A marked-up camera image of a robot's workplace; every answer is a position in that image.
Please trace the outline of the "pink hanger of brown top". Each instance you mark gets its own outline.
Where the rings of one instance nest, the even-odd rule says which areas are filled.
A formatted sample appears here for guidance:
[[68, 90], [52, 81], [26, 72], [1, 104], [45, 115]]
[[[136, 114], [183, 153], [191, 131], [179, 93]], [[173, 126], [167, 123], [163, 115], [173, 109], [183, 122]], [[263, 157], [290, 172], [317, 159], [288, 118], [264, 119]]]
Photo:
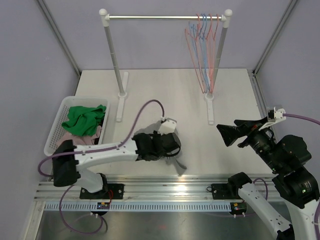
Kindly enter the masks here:
[[200, 80], [204, 93], [213, 88], [214, 40], [212, 15], [202, 13], [198, 17], [196, 33], [196, 49]]

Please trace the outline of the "grey tank top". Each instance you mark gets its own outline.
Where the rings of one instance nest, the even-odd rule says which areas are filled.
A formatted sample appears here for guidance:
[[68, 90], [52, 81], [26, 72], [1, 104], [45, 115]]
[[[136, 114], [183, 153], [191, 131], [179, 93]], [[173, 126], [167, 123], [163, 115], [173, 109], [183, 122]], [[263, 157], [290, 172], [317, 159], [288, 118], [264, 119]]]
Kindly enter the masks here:
[[[134, 135], [140, 134], [140, 133], [145, 133], [145, 134], [152, 134], [154, 131], [158, 132], [160, 127], [162, 125], [162, 121], [158, 120], [156, 123], [152, 123], [151, 125], [145, 127], [145, 128], [141, 128], [139, 130], [137, 130]], [[179, 162], [178, 157], [181, 155], [181, 152], [176, 155], [176, 156], [172, 156], [172, 157], [161, 157], [160, 160], [164, 160], [166, 165], [170, 166], [173, 165], [177, 174], [179, 176], [181, 176], [186, 170], [187, 167], [182, 164], [181, 162]]]

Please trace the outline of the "left aluminium frame post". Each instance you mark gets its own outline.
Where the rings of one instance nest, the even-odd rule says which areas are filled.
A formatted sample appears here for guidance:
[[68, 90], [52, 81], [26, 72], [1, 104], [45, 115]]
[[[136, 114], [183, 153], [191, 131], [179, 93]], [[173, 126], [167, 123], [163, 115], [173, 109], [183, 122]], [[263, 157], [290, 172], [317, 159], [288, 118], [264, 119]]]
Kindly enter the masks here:
[[63, 54], [65, 55], [67, 61], [69, 62], [70, 66], [72, 67], [74, 73], [78, 78], [81, 77], [82, 71], [80, 70], [73, 54], [71, 53], [60, 29], [57, 25], [53, 14], [50, 11], [45, 0], [35, 0], [40, 12], [43, 14], [45, 21], [47, 22], [48, 27], [50, 28], [52, 34], [54, 35], [55, 39], [57, 40], [58, 45], [60, 46]]

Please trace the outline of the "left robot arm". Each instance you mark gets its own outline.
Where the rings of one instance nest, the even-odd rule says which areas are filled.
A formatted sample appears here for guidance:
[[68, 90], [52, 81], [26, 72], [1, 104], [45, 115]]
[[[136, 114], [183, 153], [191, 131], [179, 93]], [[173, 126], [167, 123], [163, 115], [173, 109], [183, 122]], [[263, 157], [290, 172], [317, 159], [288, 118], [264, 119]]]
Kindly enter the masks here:
[[177, 134], [138, 133], [126, 143], [118, 145], [74, 145], [64, 141], [52, 156], [53, 185], [81, 188], [80, 199], [119, 199], [117, 188], [108, 185], [102, 173], [90, 171], [91, 167], [113, 162], [157, 161], [172, 158], [181, 151]]

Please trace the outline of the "aluminium frame post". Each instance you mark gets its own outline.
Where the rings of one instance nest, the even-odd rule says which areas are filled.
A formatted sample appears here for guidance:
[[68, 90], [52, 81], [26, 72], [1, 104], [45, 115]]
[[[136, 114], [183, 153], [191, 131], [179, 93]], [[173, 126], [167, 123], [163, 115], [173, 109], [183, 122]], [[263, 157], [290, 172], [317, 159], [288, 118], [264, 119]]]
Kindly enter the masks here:
[[271, 34], [270, 39], [267, 42], [257, 64], [252, 70], [252, 75], [256, 78], [258, 76], [259, 71], [261, 70], [262, 66], [264, 65], [265, 61], [268, 59], [270, 53], [272, 52], [274, 46], [276, 45], [278, 38], [280, 37], [282, 31], [284, 30], [287, 22], [289, 21], [291, 15], [295, 11], [299, 0], [290, 0], [287, 7], [285, 8], [280, 20], [278, 21], [274, 31]]
[[47, 22], [48, 27], [50, 28], [52, 34], [54, 35], [55, 39], [57, 40], [58, 45], [60, 46], [63, 54], [65, 55], [67, 61], [69, 62], [70, 66], [72, 67], [74, 73], [78, 78], [81, 77], [82, 71], [80, 70], [73, 54], [71, 53], [60, 29], [57, 25], [53, 14], [50, 11], [45, 0], [35, 0], [40, 12], [43, 14], [45, 21]]

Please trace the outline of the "right aluminium frame post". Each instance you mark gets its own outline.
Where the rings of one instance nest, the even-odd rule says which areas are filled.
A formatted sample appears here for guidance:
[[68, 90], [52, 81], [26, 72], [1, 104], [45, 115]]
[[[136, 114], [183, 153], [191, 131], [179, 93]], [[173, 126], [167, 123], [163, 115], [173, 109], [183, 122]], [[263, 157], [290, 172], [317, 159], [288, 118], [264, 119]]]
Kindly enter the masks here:
[[289, 21], [291, 15], [295, 11], [299, 0], [290, 0], [287, 7], [285, 8], [280, 20], [278, 21], [274, 31], [271, 34], [270, 39], [267, 42], [257, 64], [252, 70], [252, 75], [256, 78], [258, 76], [259, 71], [261, 70], [262, 66], [264, 65], [265, 61], [268, 59], [270, 53], [272, 52], [274, 46], [276, 45], [278, 38], [280, 37], [282, 31], [284, 30], [287, 22]]

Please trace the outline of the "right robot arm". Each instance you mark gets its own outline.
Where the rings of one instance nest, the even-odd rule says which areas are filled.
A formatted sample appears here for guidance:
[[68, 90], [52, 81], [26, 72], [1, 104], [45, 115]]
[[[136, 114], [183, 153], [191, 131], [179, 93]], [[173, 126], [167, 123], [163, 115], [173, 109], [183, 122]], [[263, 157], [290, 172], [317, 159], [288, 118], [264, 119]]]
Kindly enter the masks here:
[[318, 240], [320, 238], [320, 189], [316, 178], [305, 168], [312, 156], [302, 137], [286, 135], [276, 142], [268, 135], [272, 125], [286, 120], [288, 114], [260, 120], [236, 119], [234, 125], [218, 124], [224, 144], [229, 147], [244, 137], [239, 148], [250, 146], [267, 164], [275, 177], [274, 187], [284, 200], [291, 220], [282, 217], [256, 190], [244, 172], [227, 180], [227, 193], [241, 198], [263, 221], [276, 240]]

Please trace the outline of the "pink hanger of grey top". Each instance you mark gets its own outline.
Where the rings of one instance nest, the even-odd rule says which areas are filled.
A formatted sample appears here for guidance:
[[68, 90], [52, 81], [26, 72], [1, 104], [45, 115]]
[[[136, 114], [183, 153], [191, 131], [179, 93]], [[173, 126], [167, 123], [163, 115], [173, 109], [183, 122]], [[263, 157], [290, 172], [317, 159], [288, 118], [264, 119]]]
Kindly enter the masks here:
[[198, 84], [201, 92], [204, 94], [207, 92], [207, 85], [202, 67], [203, 58], [200, 44], [200, 27], [201, 25], [198, 23], [189, 21], [188, 26], [184, 29], [184, 36]]

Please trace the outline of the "white plastic basket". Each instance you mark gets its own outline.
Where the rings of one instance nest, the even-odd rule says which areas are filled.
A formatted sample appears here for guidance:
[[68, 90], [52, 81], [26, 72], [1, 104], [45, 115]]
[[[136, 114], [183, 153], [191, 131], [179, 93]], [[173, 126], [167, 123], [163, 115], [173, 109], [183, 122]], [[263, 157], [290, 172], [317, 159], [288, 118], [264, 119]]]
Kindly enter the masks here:
[[68, 113], [70, 107], [83, 106], [88, 108], [97, 107], [99, 105], [106, 106], [105, 116], [102, 122], [102, 130], [97, 144], [100, 145], [103, 142], [103, 136], [105, 128], [107, 126], [108, 114], [110, 110], [110, 102], [105, 97], [97, 96], [67, 96], [65, 97], [55, 116], [54, 122], [50, 129], [48, 138], [44, 146], [44, 154], [48, 157], [51, 156], [57, 149], [57, 141], [60, 140], [67, 132], [62, 127], [62, 123], [68, 120]]

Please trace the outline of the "blue hanger of green top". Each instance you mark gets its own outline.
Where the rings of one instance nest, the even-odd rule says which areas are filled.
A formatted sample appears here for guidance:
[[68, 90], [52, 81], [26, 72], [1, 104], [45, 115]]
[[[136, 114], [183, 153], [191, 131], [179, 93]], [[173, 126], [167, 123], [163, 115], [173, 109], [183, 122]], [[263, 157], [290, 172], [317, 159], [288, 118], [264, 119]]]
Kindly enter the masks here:
[[197, 15], [197, 22], [188, 23], [184, 30], [186, 43], [188, 46], [191, 62], [202, 93], [206, 94], [210, 90], [210, 80], [208, 77], [208, 56], [207, 56], [207, 16], [204, 13]]

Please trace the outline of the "silver clothes rack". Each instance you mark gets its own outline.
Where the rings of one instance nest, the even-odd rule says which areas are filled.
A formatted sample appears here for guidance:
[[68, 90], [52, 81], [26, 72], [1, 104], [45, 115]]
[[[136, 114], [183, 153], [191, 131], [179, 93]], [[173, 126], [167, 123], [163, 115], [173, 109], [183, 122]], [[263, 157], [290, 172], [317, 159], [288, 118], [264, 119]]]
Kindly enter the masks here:
[[[182, 15], [111, 15], [107, 12], [106, 9], [102, 8], [99, 10], [100, 19], [104, 28], [110, 57], [115, 73], [115, 78], [118, 86], [118, 105], [116, 111], [116, 121], [121, 122], [123, 119], [123, 113], [127, 98], [127, 85], [129, 79], [129, 73], [125, 71], [123, 74], [120, 73], [116, 52], [112, 40], [111, 30], [110, 30], [110, 21], [121, 21], [121, 20], [137, 20], [137, 21], [191, 21], [193, 23], [197, 22], [196, 16], [182, 16]], [[215, 54], [215, 67], [214, 67], [214, 77], [215, 83], [217, 80], [218, 71], [220, 68], [220, 61], [222, 57], [222, 52], [224, 48], [225, 39], [227, 36], [227, 32], [230, 26], [231, 18], [233, 16], [233, 11], [231, 9], [226, 9], [222, 15], [219, 15], [219, 25], [216, 33], [216, 54]], [[217, 22], [216, 15], [213, 16], [214, 23]], [[215, 123], [214, 117], [214, 91], [213, 93], [203, 93], [204, 100], [206, 102], [206, 112], [207, 112], [207, 122], [209, 125], [213, 125]]]

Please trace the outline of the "green tank top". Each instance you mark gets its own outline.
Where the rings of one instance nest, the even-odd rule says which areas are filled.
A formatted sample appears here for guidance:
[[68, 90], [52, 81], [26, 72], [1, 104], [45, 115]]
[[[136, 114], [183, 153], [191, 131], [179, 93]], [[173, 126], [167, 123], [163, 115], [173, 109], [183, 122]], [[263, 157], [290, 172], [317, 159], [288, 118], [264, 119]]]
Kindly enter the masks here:
[[103, 122], [106, 110], [107, 107], [101, 104], [97, 107], [72, 106], [68, 110], [67, 121], [61, 127], [78, 137], [92, 137]]

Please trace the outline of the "blue hanger of mauve top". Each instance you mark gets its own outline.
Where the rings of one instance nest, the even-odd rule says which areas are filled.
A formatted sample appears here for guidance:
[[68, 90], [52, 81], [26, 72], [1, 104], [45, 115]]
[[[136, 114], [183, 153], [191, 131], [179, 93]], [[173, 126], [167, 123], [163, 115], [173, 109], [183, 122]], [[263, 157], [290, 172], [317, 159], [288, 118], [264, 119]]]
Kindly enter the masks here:
[[207, 47], [207, 27], [208, 19], [205, 13], [197, 15], [198, 22], [189, 25], [192, 36], [192, 46], [196, 58], [196, 73], [199, 76], [200, 87], [203, 93], [210, 90], [209, 78], [209, 54]]

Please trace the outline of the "mauve pink tank top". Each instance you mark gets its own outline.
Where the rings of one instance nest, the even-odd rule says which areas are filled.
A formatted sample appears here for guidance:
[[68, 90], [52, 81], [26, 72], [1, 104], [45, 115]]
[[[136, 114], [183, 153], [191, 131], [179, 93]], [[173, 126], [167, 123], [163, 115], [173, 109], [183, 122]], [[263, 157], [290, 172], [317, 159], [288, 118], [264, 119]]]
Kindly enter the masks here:
[[102, 126], [98, 126], [94, 135], [89, 136], [77, 136], [73, 135], [70, 132], [66, 132], [57, 142], [56, 147], [59, 147], [63, 142], [67, 140], [72, 140], [74, 145], [87, 145], [92, 146], [95, 145], [96, 140], [99, 140], [102, 132]]

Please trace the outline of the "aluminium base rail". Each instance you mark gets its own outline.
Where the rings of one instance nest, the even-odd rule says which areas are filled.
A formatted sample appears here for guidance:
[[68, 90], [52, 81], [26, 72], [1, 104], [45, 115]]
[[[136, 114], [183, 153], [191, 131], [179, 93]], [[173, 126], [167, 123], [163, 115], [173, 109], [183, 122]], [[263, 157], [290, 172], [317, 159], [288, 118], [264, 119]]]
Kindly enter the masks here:
[[[272, 182], [273, 175], [248, 174], [254, 180], [262, 178], [268, 186], [268, 201], [282, 202], [280, 194]], [[226, 174], [183, 175], [183, 176], [126, 176], [108, 175], [110, 184], [124, 184], [124, 202], [208, 202], [212, 193], [207, 188], [215, 183], [226, 183]], [[41, 181], [35, 191], [34, 201], [58, 201], [68, 187], [55, 187], [53, 181]], [[81, 188], [74, 186], [67, 192], [64, 199], [77, 201]]]

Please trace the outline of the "pink hanger of black top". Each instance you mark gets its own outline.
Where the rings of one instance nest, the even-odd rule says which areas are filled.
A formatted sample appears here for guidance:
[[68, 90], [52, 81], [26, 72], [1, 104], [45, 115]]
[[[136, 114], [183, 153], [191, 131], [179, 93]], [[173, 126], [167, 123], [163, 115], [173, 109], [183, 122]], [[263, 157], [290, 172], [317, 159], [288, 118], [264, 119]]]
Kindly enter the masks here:
[[216, 66], [216, 38], [219, 26], [219, 15], [217, 14], [216, 23], [214, 23], [214, 16], [209, 14], [209, 23], [204, 30], [204, 70], [205, 70], [205, 83], [207, 93], [212, 94], [215, 85], [214, 70]]

